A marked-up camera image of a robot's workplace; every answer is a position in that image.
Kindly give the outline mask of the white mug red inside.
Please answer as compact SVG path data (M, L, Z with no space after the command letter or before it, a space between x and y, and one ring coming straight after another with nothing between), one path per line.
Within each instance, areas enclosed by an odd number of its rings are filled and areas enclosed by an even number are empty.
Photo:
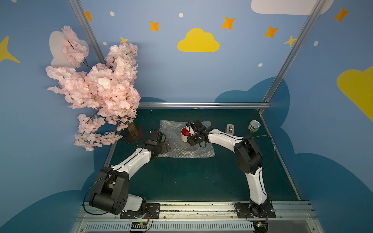
M191 136L191 133L189 131L189 128L188 127L184 127L182 128L181 130L181 140L185 143L188 143L188 140L187 138Z

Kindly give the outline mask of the clear bubble wrap sheet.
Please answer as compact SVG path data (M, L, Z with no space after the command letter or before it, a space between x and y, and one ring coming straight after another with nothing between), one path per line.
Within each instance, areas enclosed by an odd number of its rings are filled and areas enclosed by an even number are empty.
M182 121L160 121L160 132L166 136L167 148L159 155L164 158L211 158L215 156L215 151L212 144L208 143L205 145L202 143L202 147L197 145L191 146L188 142L182 140L182 129L186 126L186 122Z

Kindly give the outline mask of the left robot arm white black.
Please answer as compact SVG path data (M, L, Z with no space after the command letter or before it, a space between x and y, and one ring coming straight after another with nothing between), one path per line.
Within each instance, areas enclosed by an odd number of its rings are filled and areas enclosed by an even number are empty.
M129 194L129 182L145 164L156 158L163 150L166 135L157 130L150 138L121 163L103 167L95 183L88 189L89 205L123 218L144 218L149 214L146 199Z

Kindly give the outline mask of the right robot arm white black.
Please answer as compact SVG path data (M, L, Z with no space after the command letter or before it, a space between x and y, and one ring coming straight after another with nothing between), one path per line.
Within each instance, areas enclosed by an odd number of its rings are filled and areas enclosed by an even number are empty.
M253 138L233 136L212 127L206 127L199 120L188 122L186 130L190 133L187 137L189 145L211 143L229 149L235 154L238 167L245 173L250 192L249 203L235 203L239 218L248 216L256 218L275 218L275 210L268 196L264 180L263 156Z

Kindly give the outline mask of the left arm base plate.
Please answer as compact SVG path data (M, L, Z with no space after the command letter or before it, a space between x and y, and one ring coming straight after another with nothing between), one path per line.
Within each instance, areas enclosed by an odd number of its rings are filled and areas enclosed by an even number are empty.
M158 219L160 214L159 203L142 204L138 211L124 210L120 214L120 219Z

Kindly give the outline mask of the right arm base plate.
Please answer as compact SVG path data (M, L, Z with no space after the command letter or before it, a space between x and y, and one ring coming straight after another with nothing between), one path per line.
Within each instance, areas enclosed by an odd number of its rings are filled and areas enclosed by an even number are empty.
M235 203L234 208L238 218L276 218L273 205L269 201L263 204Z

